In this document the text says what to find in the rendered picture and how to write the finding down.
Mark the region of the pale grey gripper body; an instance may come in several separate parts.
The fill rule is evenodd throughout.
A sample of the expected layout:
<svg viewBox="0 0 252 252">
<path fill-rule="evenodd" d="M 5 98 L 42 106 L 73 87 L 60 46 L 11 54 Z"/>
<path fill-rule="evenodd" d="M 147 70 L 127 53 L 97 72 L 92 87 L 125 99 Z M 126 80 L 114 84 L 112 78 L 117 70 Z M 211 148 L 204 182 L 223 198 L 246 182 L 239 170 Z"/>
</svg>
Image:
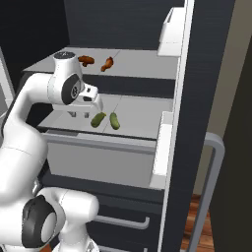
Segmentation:
<svg viewBox="0 0 252 252">
<path fill-rule="evenodd" d="M 103 102 L 98 95 L 94 101 L 84 101 L 83 97 L 76 99 L 74 102 L 68 105 L 54 104 L 54 110 L 70 111 L 70 112 L 90 112 L 99 113 L 103 110 Z"/>
</svg>

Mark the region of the green cucumber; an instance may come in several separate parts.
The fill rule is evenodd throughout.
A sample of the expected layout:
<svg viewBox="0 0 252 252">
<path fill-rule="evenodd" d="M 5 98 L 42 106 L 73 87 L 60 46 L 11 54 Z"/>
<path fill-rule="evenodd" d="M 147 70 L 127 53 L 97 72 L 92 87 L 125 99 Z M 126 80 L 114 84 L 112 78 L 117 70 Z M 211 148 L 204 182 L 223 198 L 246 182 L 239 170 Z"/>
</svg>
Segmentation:
<svg viewBox="0 0 252 252">
<path fill-rule="evenodd" d="M 94 128 L 97 128 L 101 121 L 104 119 L 104 117 L 106 116 L 106 114 L 104 112 L 100 112 L 98 113 L 91 121 L 91 125 L 94 127 Z"/>
<path fill-rule="evenodd" d="M 112 112 L 109 116 L 109 120 L 110 120 L 110 125 L 114 130 L 118 130 L 120 128 L 120 124 L 117 118 L 117 115 Z"/>
</svg>

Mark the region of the brown chicken drumstick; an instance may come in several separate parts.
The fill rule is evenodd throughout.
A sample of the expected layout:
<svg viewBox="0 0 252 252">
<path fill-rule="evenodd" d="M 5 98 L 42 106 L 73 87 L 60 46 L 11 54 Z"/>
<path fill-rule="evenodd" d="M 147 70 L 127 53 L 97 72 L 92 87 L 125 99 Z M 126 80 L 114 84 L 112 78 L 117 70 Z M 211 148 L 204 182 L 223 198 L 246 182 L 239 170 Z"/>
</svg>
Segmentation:
<svg viewBox="0 0 252 252">
<path fill-rule="evenodd" d="M 114 64 L 113 58 L 112 57 L 108 57 L 106 59 L 106 61 L 105 61 L 105 64 L 101 66 L 100 71 L 104 72 L 105 70 L 111 68 L 113 64 Z"/>
<path fill-rule="evenodd" d="M 95 63 L 95 60 L 92 57 L 86 55 L 80 56 L 78 60 L 83 64 L 84 67 Z"/>
</svg>

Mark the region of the grey fridge crisper drawer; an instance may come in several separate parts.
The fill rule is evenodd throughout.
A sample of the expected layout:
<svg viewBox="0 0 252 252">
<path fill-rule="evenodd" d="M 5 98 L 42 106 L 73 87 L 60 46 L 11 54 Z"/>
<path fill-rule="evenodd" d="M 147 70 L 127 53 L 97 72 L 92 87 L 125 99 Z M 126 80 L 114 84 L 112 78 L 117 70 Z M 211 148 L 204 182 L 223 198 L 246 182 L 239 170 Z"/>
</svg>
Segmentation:
<svg viewBox="0 0 252 252">
<path fill-rule="evenodd" d="M 51 173 L 148 188 L 156 141 L 91 134 L 43 133 Z"/>
</svg>

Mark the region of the grey fridge shelf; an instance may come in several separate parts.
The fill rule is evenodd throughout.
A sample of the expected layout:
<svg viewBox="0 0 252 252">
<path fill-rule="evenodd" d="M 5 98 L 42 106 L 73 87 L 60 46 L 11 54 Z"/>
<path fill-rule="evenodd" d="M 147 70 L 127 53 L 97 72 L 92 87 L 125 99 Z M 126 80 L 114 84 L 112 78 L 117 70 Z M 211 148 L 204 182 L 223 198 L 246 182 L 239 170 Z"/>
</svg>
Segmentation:
<svg viewBox="0 0 252 252">
<path fill-rule="evenodd" d="M 178 58 L 160 57 L 155 50 L 65 47 L 63 51 L 94 59 L 94 64 L 82 67 L 84 75 L 176 79 Z M 101 72 L 100 68 L 108 57 L 113 58 L 114 64 Z"/>
<path fill-rule="evenodd" d="M 171 98 L 144 97 L 116 94 L 101 94 L 103 112 L 106 114 L 97 128 L 91 126 L 90 118 L 77 115 L 71 117 L 66 111 L 53 110 L 38 127 L 43 130 L 62 130 L 93 135 L 128 136 L 137 139 L 155 139 L 158 125 L 164 111 L 171 112 L 173 100 Z M 114 130 L 110 125 L 109 116 L 117 115 L 120 128 Z"/>
</svg>

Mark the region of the white door bin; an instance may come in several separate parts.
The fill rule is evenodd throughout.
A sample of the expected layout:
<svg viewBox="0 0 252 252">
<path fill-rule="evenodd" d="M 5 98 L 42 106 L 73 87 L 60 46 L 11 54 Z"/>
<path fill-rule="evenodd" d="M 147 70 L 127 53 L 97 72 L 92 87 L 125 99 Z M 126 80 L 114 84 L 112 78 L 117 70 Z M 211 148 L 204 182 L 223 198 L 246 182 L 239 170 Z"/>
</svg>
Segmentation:
<svg viewBox="0 0 252 252">
<path fill-rule="evenodd" d="M 153 164 L 153 171 L 150 180 L 150 187 L 162 190 L 166 185 L 166 177 L 169 171 L 169 155 L 172 135 L 173 113 L 164 111 L 161 114 L 158 133 L 156 152 Z"/>
<path fill-rule="evenodd" d="M 181 55 L 186 9 L 172 7 L 167 14 L 159 37 L 158 56 L 179 57 Z"/>
</svg>

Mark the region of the dark freezer drawer front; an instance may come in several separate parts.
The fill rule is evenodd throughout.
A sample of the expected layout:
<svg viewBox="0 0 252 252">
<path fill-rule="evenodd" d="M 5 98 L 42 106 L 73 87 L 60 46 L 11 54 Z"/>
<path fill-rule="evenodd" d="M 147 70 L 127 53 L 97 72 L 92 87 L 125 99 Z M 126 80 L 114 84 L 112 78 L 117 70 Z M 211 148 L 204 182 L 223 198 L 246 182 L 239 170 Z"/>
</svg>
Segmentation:
<svg viewBox="0 0 252 252">
<path fill-rule="evenodd" d="M 149 252 L 158 252 L 161 205 L 137 202 L 97 195 L 99 216 L 143 222 L 150 218 L 147 229 L 106 224 L 93 220 L 87 224 L 88 232 L 98 245 L 113 248 L 148 248 Z"/>
</svg>

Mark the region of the dark fridge door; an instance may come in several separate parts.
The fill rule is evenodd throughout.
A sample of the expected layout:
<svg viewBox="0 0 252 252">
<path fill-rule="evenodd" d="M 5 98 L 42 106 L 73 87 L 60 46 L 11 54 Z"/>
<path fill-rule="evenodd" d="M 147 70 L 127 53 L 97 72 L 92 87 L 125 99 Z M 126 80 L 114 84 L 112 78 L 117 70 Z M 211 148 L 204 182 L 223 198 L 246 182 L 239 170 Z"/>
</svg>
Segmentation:
<svg viewBox="0 0 252 252">
<path fill-rule="evenodd" d="M 157 252 L 180 252 L 235 0 L 188 0 Z"/>
</svg>

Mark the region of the dark cabinet panel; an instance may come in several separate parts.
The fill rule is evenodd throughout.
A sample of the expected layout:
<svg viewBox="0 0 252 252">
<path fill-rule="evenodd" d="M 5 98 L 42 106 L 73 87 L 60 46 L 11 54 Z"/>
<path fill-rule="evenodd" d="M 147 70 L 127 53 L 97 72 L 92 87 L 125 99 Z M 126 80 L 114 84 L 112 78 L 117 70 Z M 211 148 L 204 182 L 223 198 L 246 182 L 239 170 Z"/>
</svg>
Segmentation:
<svg viewBox="0 0 252 252">
<path fill-rule="evenodd" d="M 223 141 L 210 207 L 215 252 L 252 252 L 252 38 Z"/>
</svg>

